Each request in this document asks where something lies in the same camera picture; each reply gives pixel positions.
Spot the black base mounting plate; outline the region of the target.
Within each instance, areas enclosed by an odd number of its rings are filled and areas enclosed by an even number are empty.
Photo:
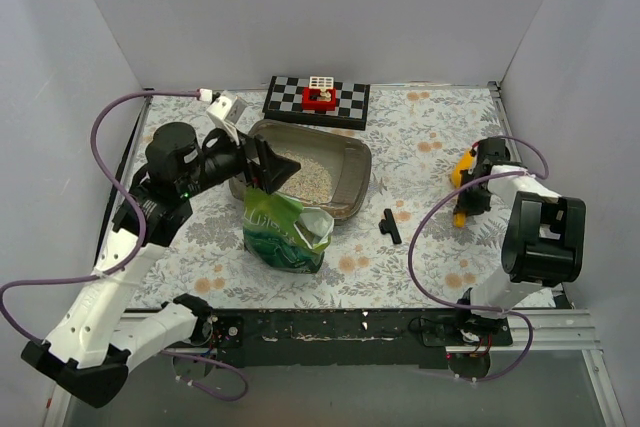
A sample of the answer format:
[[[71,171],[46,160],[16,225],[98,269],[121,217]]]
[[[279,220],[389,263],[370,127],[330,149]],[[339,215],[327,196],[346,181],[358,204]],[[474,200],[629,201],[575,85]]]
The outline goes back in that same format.
[[[214,313],[210,338],[192,347],[235,367],[448,367],[447,351],[482,358],[512,344],[505,320],[479,348],[452,309],[235,309]]]

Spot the grey litter box tray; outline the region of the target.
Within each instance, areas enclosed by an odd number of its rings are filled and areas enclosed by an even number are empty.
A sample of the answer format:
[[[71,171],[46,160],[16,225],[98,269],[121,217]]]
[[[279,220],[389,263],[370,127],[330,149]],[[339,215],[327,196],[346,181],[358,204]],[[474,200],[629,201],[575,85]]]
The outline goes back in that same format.
[[[280,189],[305,206],[321,207],[344,223],[360,210],[369,185],[372,155],[362,141],[294,124],[261,120],[250,132],[300,171]]]

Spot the white grid toy piece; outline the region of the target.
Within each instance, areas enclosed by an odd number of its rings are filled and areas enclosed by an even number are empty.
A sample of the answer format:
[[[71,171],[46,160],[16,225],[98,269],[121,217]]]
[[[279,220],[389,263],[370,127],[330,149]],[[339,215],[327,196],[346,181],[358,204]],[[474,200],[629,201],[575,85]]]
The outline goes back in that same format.
[[[308,86],[310,89],[331,90],[334,88],[334,78],[329,76],[311,76]]]

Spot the aluminium frame rail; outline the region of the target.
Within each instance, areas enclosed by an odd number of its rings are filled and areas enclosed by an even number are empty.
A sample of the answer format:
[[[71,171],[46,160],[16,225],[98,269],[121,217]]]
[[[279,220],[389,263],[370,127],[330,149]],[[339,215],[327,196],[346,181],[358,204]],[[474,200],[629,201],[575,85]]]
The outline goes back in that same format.
[[[501,86],[499,81],[490,81],[488,89],[491,93],[492,101],[499,114],[501,125],[505,132],[511,135],[511,127],[507,119],[507,112],[501,98]],[[596,418],[601,418],[604,426],[627,426],[619,402],[611,383],[609,372],[605,363],[602,342],[596,332],[590,312],[587,309],[574,309],[573,304],[566,303],[571,307],[568,309],[525,309],[524,314],[529,318],[534,327],[534,337],[527,353],[537,355],[546,352],[546,360],[556,359],[560,361],[568,358],[577,359],[576,362],[582,366],[584,375],[576,380],[576,383],[567,384],[570,387],[569,393],[574,393],[586,389],[586,399],[590,406],[595,406],[598,414]],[[512,344],[509,346],[492,347],[491,355],[494,361],[503,360],[507,355],[514,357],[524,351],[528,330],[526,322],[516,318],[509,321],[511,327]],[[542,389],[542,394],[551,394],[551,387],[560,386],[560,381],[567,380],[568,374],[560,374],[560,371],[549,367],[544,373],[552,376],[551,384],[544,383],[544,378],[534,382],[534,387]]]

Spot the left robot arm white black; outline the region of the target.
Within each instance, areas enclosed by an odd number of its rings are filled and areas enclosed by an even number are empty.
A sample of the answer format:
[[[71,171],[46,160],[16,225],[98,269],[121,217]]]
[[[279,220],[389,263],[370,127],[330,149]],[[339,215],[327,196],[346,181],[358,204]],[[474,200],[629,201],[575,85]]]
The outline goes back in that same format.
[[[184,122],[156,130],[119,207],[106,247],[61,322],[21,357],[64,390],[101,408],[141,363],[180,342],[193,347],[212,337],[214,311],[182,294],[129,331],[120,318],[149,270],[192,214],[193,197],[233,177],[267,194],[299,171],[260,135],[232,137],[216,128],[203,140]]]

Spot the black T-shaped plastic piece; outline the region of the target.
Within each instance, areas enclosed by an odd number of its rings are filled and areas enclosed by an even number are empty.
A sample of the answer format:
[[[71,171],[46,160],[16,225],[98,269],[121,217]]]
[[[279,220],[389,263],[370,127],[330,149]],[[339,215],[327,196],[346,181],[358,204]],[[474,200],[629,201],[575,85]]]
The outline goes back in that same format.
[[[382,235],[391,236],[394,245],[400,245],[402,243],[395,217],[390,208],[384,209],[383,217],[379,221],[378,227]]]

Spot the black white checkerboard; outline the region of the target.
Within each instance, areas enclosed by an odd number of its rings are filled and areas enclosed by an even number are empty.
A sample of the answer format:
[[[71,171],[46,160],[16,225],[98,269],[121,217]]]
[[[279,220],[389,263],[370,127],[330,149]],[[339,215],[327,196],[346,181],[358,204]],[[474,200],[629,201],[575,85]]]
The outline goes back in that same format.
[[[370,86],[331,81],[320,87],[313,78],[273,76],[264,101],[265,119],[364,131]]]

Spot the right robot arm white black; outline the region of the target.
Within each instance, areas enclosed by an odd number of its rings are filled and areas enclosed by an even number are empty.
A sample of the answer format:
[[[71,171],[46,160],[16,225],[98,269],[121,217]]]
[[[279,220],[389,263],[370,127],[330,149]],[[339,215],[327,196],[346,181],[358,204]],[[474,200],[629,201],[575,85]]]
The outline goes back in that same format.
[[[454,226],[490,211],[494,196],[510,208],[500,267],[458,300],[452,330],[464,344],[499,334],[508,311],[544,288],[575,281],[582,268],[585,202],[543,186],[511,157],[508,140],[474,143],[451,174],[459,190]]]

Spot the red toy block box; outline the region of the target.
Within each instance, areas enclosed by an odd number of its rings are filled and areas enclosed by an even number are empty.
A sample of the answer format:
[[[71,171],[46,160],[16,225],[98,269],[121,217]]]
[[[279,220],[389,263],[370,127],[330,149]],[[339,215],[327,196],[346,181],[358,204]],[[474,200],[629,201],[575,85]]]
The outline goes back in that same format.
[[[303,111],[334,111],[337,108],[336,89],[322,91],[305,87],[301,105]]]

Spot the floral table mat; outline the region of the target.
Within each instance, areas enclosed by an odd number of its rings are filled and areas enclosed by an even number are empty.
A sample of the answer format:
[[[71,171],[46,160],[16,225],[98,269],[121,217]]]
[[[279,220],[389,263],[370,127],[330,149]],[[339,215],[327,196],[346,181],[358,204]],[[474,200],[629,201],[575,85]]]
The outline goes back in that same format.
[[[449,176],[464,151],[503,131],[486,88],[375,88],[366,129],[372,154],[359,212],[337,225],[320,270],[274,270],[244,249],[243,204],[228,185],[192,201],[193,213],[147,273],[131,306],[153,309],[182,293],[216,308],[419,308],[457,300],[500,265],[509,209],[494,199],[464,228],[452,223]],[[402,239],[378,224],[385,208]]]

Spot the cat litter granules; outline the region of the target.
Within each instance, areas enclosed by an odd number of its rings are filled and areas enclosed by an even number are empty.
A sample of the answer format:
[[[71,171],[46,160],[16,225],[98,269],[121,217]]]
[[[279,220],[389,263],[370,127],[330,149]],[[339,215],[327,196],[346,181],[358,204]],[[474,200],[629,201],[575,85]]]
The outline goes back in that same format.
[[[310,204],[324,204],[331,200],[333,181],[326,167],[290,150],[278,149],[276,153],[301,164],[301,170],[279,189],[280,193]]]

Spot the green litter bag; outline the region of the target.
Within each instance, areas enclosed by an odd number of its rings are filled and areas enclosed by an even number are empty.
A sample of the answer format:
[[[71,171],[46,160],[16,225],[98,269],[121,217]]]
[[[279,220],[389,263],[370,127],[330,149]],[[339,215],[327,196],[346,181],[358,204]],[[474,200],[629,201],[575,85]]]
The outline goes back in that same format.
[[[250,188],[245,192],[245,248],[269,267],[315,274],[331,243],[334,218],[320,207],[306,207],[280,193]]]

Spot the yellow plastic litter scoop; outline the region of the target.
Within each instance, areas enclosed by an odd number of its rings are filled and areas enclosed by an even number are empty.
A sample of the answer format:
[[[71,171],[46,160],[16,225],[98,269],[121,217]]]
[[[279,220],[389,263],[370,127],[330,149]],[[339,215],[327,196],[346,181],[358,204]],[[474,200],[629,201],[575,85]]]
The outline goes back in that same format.
[[[474,152],[472,149],[468,150],[458,162],[454,168],[453,173],[450,176],[451,183],[455,188],[460,188],[463,184],[463,173],[468,171],[473,165]],[[454,210],[453,225],[458,228],[462,228],[465,224],[466,214],[459,213]]]

